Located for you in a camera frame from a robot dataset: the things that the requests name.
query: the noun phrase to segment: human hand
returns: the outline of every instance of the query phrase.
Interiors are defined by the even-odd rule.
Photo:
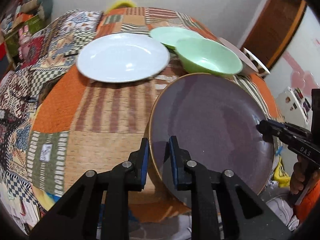
[[[304,171],[308,166],[308,161],[299,155],[298,162],[293,166],[293,174],[290,180],[290,191],[293,194],[298,194],[299,191],[303,190],[303,184],[305,180]],[[311,186],[309,190],[312,190],[320,179],[320,170],[315,171],[311,177]]]

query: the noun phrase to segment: black handle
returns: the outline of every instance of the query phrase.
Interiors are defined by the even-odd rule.
[[[299,191],[298,194],[290,194],[289,195],[289,202],[291,205],[300,205],[302,202],[302,199],[306,196],[308,191],[310,190],[311,187],[311,179],[312,179],[312,174],[318,170],[318,168],[312,163],[308,162],[308,166],[305,169],[304,176],[305,179],[303,181],[303,190]]]

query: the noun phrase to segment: wooden door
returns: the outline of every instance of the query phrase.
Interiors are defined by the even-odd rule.
[[[292,39],[305,9],[304,0],[268,0],[243,47],[270,69]]]

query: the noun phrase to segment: mint green plate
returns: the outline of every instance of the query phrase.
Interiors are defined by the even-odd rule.
[[[203,39],[199,33],[179,27],[155,28],[150,31],[150,37],[161,42],[170,49],[175,49],[177,41],[183,38]]]
[[[181,39],[175,50],[188,73],[235,75],[243,68],[241,60],[233,51],[215,41]]]

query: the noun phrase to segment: brown plate rim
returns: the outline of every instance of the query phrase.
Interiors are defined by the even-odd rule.
[[[161,174],[160,174],[160,172],[159,172],[159,170],[158,170],[158,167],[157,167],[157,165],[156,165],[156,161],[155,161],[155,158],[154,158],[154,155],[153,155],[153,151],[152,151],[152,146],[151,146],[151,127],[152,127],[152,119],[153,119],[153,114],[154,114],[154,112],[155,112],[155,108],[156,108],[156,105],[157,105],[157,103],[158,103],[158,101],[159,101],[159,99],[160,99],[160,97],[163,95],[163,93],[166,91],[166,89],[168,88],[168,87],[170,87],[172,84],[174,84],[175,82],[177,82],[179,79],[182,79],[182,78],[185,78],[185,77],[187,77],[187,76],[191,76],[191,75],[212,75],[212,74],[210,74],[210,73],[190,73],[190,74],[186,74],[186,75],[184,75],[184,76],[181,76],[181,77],[179,77],[179,78],[177,78],[175,81],[173,81],[173,82],[171,82],[170,84],[168,84],[165,88],[164,88],[164,90],[162,90],[162,92],[161,92],[161,94],[157,97],[157,99],[156,99],[156,101],[155,101],[155,103],[153,104],[153,107],[152,107],[152,110],[151,110],[151,115],[150,115],[150,118],[149,118],[149,129],[148,129],[148,143],[149,143],[149,155],[151,156],[151,160],[152,160],[152,165],[153,165],[153,167],[155,168],[155,170],[156,170],[156,174],[158,175],[158,177],[159,177],[159,179],[161,180],[161,182],[164,184],[164,186],[167,188],[167,186],[166,186],[166,184],[162,181],[162,176],[161,176]],[[263,115],[265,116],[265,118],[267,118],[267,116],[265,115],[265,113],[263,112],[263,110],[262,110],[262,108],[259,106],[259,104],[256,102],[256,104],[258,105],[258,107],[261,109],[261,111],[262,111],[262,113],[263,113]],[[264,189],[264,186],[266,185],[266,183],[268,182],[268,179],[269,179],[269,177],[267,178],[267,180],[266,180],[266,182],[264,183],[264,185],[263,185],[263,187],[262,187],[262,189],[259,191],[259,193],[257,194],[257,195],[259,195],[261,192],[262,192],[262,190]],[[172,195],[173,197],[175,197],[179,202],[181,202],[181,203],[183,203],[181,200],[179,200],[168,188],[167,188],[167,190],[168,190],[168,192],[170,193],[170,195]]]

